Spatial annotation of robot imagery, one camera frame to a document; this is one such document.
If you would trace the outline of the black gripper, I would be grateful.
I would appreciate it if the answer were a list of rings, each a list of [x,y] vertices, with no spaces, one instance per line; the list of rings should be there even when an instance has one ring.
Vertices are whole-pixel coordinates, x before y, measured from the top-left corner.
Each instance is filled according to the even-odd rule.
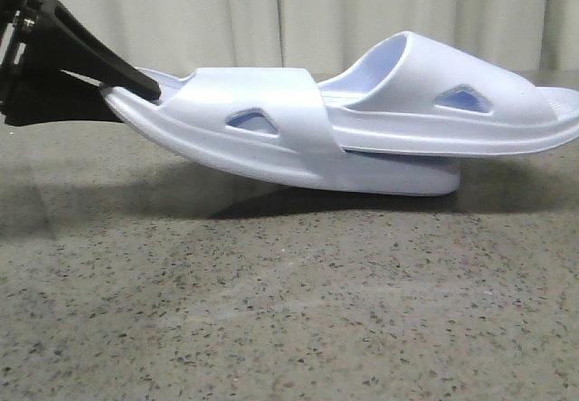
[[[38,20],[43,9],[43,26]],[[1,113],[5,124],[118,122],[97,86],[62,70],[157,100],[156,81],[117,56],[59,0],[1,0]]]

